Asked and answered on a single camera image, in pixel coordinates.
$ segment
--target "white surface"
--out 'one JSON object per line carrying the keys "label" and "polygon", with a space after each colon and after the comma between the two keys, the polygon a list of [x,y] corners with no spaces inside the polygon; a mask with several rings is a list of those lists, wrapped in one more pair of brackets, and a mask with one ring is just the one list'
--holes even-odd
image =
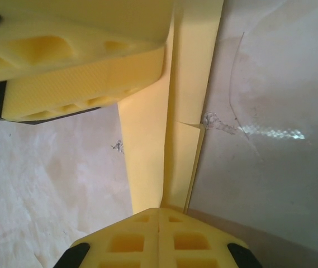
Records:
{"label": "white surface", "polygon": [[318,251],[318,0],[227,0],[211,74],[190,207]]}
{"label": "white surface", "polygon": [[0,121],[0,267],[53,267],[132,215],[117,106],[37,126]]}

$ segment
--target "black edge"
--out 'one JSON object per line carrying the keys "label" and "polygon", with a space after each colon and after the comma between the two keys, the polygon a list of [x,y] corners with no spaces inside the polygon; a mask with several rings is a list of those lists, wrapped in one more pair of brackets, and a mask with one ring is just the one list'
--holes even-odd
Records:
{"label": "black edge", "polygon": [[53,268],[79,268],[90,247],[88,243],[80,243],[67,249]]}
{"label": "black edge", "polygon": [[227,247],[238,268],[263,268],[249,249],[235,243],[230,243]]}

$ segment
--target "yellow material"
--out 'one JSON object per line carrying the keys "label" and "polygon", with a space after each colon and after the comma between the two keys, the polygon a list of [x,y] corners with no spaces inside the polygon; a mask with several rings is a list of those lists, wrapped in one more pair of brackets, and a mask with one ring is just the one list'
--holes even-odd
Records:
{"label": "yellow material", "polygon": [[159,79],[164,48],[7,82],[2,118],[49,119],[117,102]]}
{"label": "yellow material", "polygon": [[173,28],[162,77],[118,104],[134,213],[159,207],[162,199],[172,43]]}
{"label": "yellow material", "polygon": [[90,244],[80,268],[235,268],[227,244],[247,245],[170,209],[148,209],[73,243]]}
{"label": "yellow material", "polygon": [[203,143],[203,138],[205,136],[205,127],[203,126],[203,124],[200,124],[200,135],[198,137],[198,142],[197,142],[197,149],[196,149],[196,156],[194,158],[194,163],[193,163],[193,170],[192,170],[192,175],[191,175],[191,181],[190,181],[190,185],[188,188],[188,194],[186,197],[186,202],[185,202],[185,206],[184,206],[184,213],[187,213],[187,209],[188,209],[188,205],[190,203],[190,198],[191,198],[191,193],[192,193],[192,187],[193,187],[193,182],[194,182],[194,178],[196,176],[196,170],[197,170],[197,165],[198,165],[198,159],[200,158],[200,153],[201,153],[201,147],[202,147],[202,143]]}
{"label": "yellow material", "polygon": [[186,212],[205,130],[200,125],[223,0],[180,0],[175,9],[162,207]]}
{"label": "yellow material", "polygon": [[169,102],[161,101],[168,90],[163,84],[146,98],[131,96],[136,98],[131,109],[120,108],[134,212],[158,204],[187,210],[205,133],[200,120],[222,5],[223,0],[177,2]]}
{"label": "yellow material", "polygon": [[176,122],[173,128],[168,127],[167,131],[172,136],[167,137],[166,149],[170,153],[165,154],[165,181],[161,207],[183,212],[189,199],[188,193],[191,193],[191,178],[194,177],[201,130],[199,127]]}
{"label": "yellow material", "polygon": [[224,0],[178,0],[171,87],[174,120],[198,125]]}
{"label": "yellow material", "polygon": [[164,45],[173,0],[0,0],[0,81]]}

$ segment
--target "folded yellow sheet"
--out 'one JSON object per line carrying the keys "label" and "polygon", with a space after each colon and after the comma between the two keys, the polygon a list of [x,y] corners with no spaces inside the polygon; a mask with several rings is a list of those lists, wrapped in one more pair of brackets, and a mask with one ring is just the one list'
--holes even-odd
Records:
{"label": "folded yellow sheet", "polygon": [[132,210],[158,208],[164,185],[164,146],[173,47],[167,39],[162,77],[118,103]]}
{"label": "folded yellow sheet", "polygon": [[166,62],[156,84],[119,103],[134,213],[158,206],[187,210],[205,134],[200,120],[222,4],[178,1],[171,76]]}

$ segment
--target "debris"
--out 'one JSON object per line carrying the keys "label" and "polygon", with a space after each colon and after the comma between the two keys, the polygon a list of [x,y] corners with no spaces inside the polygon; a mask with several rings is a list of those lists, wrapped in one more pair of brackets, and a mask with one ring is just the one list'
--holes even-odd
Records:
{"label": "debris", "polygon": [[124,154],[124,145],[121,140],[118,140],[114,146],[112,146],[113,150],[117,149],[118,152]]}
{"label": "debris", "polygon": [[208,112],[203,115],[202,123],[207,130],[223,130],[228,134],[234,135],[237,129],[233,126],[224,124],[216,113]]}

